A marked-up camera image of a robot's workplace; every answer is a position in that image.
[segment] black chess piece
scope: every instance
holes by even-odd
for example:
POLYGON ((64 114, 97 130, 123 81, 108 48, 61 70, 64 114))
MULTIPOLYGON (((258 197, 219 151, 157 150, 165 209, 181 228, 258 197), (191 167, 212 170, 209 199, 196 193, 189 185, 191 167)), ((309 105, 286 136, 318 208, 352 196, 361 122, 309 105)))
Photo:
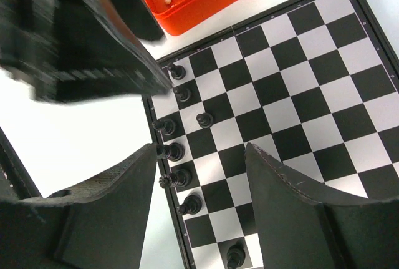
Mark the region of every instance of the black chess piece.
POLYGON ((202 208, 202 201, 197 195, 189 195, 185 201, 178 207, 177 212, 180 215, 194 215, 202 208))
POLYGON ((156 146, 156 156, 158 159, 168 159, 172 162, 179 161, 185 155, 185 148, 177 142, 170 145, 158 144, 156 146))
POLYGON ((196 117, 200 127, 206 129, 213 125, 213 116, 209 113, 198 114, 196 117))
POLYGON ((176 95, 176 98, 179 102, 186 102, 191 97, 191 91, 184 87, 173 88, 173 93, 176 95))
POLYGON ((240 245, 233 245, 227 251, 227 268, 237 269, 245 262, 245 251, 240 245))
POLYGON ((183 66, 174 63, 168 64, 168 71, 170 71, 170 75, 175 80, 181 80, 186 76, 186 69, 183 66))
POLYGON ((155 130, 159 130, 163 135, 169 136, 176 130, 176 123, 171 119, 156 120, 152 123, 155 130))
POLYGON ((191 183, 191 172, 187 169, 178 169, 176 172, 165 174, 160 177, 159 183, 162 188, 184 188, 191 183))

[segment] table surface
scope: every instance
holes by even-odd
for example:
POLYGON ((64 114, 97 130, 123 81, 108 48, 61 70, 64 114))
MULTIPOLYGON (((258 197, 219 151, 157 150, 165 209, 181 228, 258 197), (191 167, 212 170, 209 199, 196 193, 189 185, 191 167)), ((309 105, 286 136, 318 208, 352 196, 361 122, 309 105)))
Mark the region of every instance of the table surface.
MULTIPOLYGON (((161 45, 144 45, 157 59, 284 1, 239 0, 183 35, 167 36, 161 45)), ((399 0, 367 1, 399 53, 399 0)), ((30 91, 28 85, 0 71, 0 126, 45 197, 104 171, 151 142, 140 97, 61 106, 34 102, 30 91)), ((141 269, 183 268, 166 213, 165 193, 154 187, 141 269), (154 246, 160 231, 167 243, 163 249, 154 246)))

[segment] chessboard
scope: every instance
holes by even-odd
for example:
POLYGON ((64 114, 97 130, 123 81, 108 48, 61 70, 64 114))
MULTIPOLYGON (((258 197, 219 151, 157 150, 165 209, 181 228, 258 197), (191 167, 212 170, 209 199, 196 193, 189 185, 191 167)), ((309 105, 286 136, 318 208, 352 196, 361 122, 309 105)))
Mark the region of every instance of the chessboard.
POLYGON ((174 91, 143 102, 154 141, 184 147, 178 160, 161 156, 162 174, 191 173, 187 186, 166 190, 187 268, 227 268, 234 244, 246 254, 238 268, 267 264, 257 230, 272 227, 254 220, 248 142, 341 191, 399 195, 399 63, 366 0, 291 0, 160 64, 185 73, 170 76, 174 91), (155 130, 156 120, 174 123, 173 133, 155 130), (201 209, 181 216, 189 195, 201 209))

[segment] black square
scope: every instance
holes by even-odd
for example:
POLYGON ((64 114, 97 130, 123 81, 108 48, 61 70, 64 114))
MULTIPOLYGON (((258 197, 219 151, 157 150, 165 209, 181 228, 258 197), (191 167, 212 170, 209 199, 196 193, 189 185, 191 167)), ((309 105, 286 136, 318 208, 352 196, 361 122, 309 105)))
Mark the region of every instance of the black square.
POLYGON ((168 116, 159 118, 159 120, 165 120, 165 119, 170 119, 173 122, 175 122, 176 130, 172 135, 162 135, 162 139, 164 142, 175 139, 177 137, 181 137, 186 134, 185 128, 183 127, 183 123, 181 121, 180 112, 175 112, 175 113, 169 114, 168 116))
POLYGON ((288 13, 288 17, 297 35, 324 25, 322 16, 314 2, 288 13))
POLYGON ((271 133, 269 123, 262 108, 236 117, 239 131, 244 142, 257 139, 271 133))
POLYGON ((210 47, 189 56, 189 59, 195 77, 202 76, 218 68, 210 47))
POLYGON ((344 141, 375 133, 375 127, 363 104, 332 114, 344 141))
POLYGON ((227 267, 227 262, 228 262, 227 252, 230 249, 230 247, 232 247, 233 245, 238 245, 245 252, 245 261, 239 267, 239 269, 252 268, 251 256, 249 255, 248 248, 247 248, 247 245, 245 242, 245 238, 237 238, 237 239, 227 240, 227 241, 218 243, 220 255, 222 256, 222 259, 223 259, 224 269, 228 269, 228 267, 227 267))
POLYGON ((282 161, 312 152, 301 125, 276 132, 273 139, 282 161))
POLYGON ((244 57, 260 52, 269 47, 262 27, 258 26, 236 36, 244 57))
POLYGON ((205 112, 213 116, 215 124, 234 117, 227 93, 204 100, 203 105, 205 112))
POLYGON ((219 70, 226 91, 252 82, 251 74, 244 59, 226 65, 219 70))
POLYGON ((172 172, 176 172, 177 170, 180 170, 180 169, 186 169, 186 170, 190 171, 190 173, 191 173, 191 182, 187 186, 185 186, 184 188, 176 187, 176 191, 177 192, 190 190, 190 189, 193 189, 193 188, 196 188, 196 187, 200 186, 200 181, 198 180, 197 171, 195 170, 195 165, 194 165, 193 161, 188 161, 188 162, 173 166, 170 170, 172 172))
POLYGON ((272 46, 271 49, 281 71, 307 60, 297 37, 272 46))
POLYGON ((179 87, 181 89, 187 88, 191 92, 191 97, 186 102, 180 102, 180 101, 176 100, 179 110, 183 110, 184 108, 187 108, 191 105, 195 105, 195 104, 201 102, 200 92, 198 91, 198 86, 197 86, 195 80, 185 82, 184 84, 179 85, 177 87, 179 87))
POLYGON ((231 198, 227 180, 219 180, 201 187, 209 213, 233 208, 234 203, 231 198))
POLYGON ((399 162, 399 127, 379 132, 392 163, 399 162))
POLYGON ((246 172, 244 153, 244 144, 219 151, 219 158, 226 178, 246 172))
POLYGON ((185 223, 191 247, 194 248, 216 243, 209 215, 187 219, 185 223))
POLYGON ((244 236, 257 233, 254 208, 252 206, 252 203, 240 205, 239 207, 236 207, 236 211, 241 227, 243 228, 244 236))
POLYGON ((254 87, 262 106, 289 97, 286 84, 284 83, 280 72, 255 81, 254 87))
POLYGON ((330 22, 327 29, 338 48, 367 37, 355 13, 330 22))
POLYGON ((210 129, 201 129, 187 134, 188 145, 190 146, 193 159, 217 152, 210 129))
POLYGON ((309 64, 319 85, 323 85, 349 75, 338 50, 309 60, 309 64))
POLYGON ((302 123, 330 114, 319 87, 294 95, 291 99, 302 123))
POLYGON ((382 65, 353 74, 352 80, 364 102, 395 92, 382 65))
POLYGON ((359 173, 367 197, 388 199, 399 195, 399 177, 393 165, 359 173))
POLYGON ((322 149, 313 154, 325 182, 356 173, 345 144, 322 149))

